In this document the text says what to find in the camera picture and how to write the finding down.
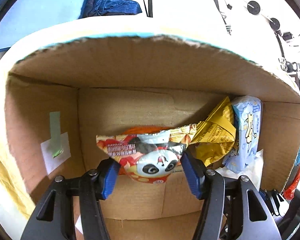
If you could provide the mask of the dark blue cloth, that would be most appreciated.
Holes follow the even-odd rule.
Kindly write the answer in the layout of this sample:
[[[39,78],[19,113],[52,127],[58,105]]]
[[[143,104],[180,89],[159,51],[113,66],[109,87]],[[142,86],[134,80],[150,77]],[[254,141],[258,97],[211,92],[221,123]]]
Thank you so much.
[[[112,15],[137,15],[142,13],[133,0],[84,0],[80,18]]]

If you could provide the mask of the yellow snack packet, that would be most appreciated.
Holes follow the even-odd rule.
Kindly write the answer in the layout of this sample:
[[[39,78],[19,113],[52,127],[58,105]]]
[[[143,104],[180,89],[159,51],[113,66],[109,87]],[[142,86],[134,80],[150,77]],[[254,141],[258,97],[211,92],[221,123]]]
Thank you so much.
[[[235,144],[236,128],[234,110],[229,97],[225,97],[208,115],[196,125],[191,141],[195,146],[195,158],[209,166],[226,156]]]

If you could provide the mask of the floor barbell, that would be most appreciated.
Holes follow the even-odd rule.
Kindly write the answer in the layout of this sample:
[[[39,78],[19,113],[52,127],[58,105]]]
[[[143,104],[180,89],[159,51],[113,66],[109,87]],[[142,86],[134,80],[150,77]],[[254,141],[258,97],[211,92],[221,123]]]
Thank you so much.
[[[273,29],[273,31],[280,30],[281,25],[280,25],[279,20],[277,18],[270,17],[268,14],[266,14],[264,12],[264,10],[261,9],[261,6],[257,1],[249,1],[247,3],[247,10],[252,15],[264,17],[268,21],[268,23],[269,23],[271,29]]]

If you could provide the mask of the red orange bag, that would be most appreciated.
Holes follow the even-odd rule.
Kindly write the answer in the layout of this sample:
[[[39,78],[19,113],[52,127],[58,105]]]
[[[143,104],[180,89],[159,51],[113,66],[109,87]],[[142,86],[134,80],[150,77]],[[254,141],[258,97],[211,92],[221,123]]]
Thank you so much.
[[[298,167],[298,170],[295,174],[292,183],[289,185],[289,187],[287,187],[287,189],[283,193],[283,196],[286,200],[292,200],[294,198],[294,194],[296,192],[296,188],[298,186],[299,181],[300,181],[300,165]]]

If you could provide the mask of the open cardboard box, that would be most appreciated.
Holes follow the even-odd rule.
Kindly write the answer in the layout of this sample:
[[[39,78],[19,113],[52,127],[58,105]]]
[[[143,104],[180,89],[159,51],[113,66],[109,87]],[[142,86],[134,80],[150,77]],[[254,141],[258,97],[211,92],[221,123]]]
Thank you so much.
[[[209,44],[147,34],[70,40],[42,30],[13,45],[1,70],[1,138],[35,205],[22,239],[76,239],[79,180],[111,158],[98,135],[197,125],[225,97],[248,95],[262,102],[262,186],[283,189],[299,150],[300,92],[291,79]],[[193,239],[203,202],[180,160],[160,184],[120,166],[100,204],[110,239]]]

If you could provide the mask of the panda snack packet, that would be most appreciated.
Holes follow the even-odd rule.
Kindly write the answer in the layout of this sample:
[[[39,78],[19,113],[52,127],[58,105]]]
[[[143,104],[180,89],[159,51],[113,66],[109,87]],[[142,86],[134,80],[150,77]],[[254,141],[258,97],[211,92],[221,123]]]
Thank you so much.
[[[197,131],[195,124],[153,133],[98,135],[96,145],[114,159],[132,179],[164,183],[180,164]]]

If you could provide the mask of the white plastic bag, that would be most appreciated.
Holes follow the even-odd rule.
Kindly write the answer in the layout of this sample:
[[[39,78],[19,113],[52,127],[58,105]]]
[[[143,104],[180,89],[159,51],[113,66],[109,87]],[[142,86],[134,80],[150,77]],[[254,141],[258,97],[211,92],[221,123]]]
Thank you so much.
[[[248,165],[242,172],[234,173],[226,167],[219,167],[216,171],[222,176],[232,179],[238,179],[240,176],[247,176],[258,191],[261,186],[263,165],[263,150],[260,150],[255,154],[254,163],[252,165]]]

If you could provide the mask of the light blue tissue packet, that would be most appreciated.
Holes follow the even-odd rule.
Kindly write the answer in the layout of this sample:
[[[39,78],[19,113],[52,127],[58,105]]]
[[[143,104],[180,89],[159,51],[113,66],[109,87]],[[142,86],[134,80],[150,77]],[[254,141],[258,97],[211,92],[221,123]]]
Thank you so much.
[[[255,162],[262,121],[262,102],[253,96],[242,96],[231,102],[235,114],[236,139],[223,165],[234,173],[242,172]]]

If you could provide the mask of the blue foam mat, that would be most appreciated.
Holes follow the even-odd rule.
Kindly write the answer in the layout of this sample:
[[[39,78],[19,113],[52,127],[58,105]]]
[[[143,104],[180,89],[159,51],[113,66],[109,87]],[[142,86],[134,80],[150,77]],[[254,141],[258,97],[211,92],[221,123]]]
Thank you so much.
[[[0,50],[40,29],[81,16],[84,0],[17,0],[0,21]]]

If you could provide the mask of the yellow tablecloth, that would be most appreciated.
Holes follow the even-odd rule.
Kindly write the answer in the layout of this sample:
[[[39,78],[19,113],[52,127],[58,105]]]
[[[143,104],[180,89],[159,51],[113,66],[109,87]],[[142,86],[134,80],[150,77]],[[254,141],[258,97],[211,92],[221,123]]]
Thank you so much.
[[[16,209],[28,220],[35,205],[25,188],[20,172],[15,167],[14,158],[11,164],[2,162],[0,158],[0,184],[9,195]]]

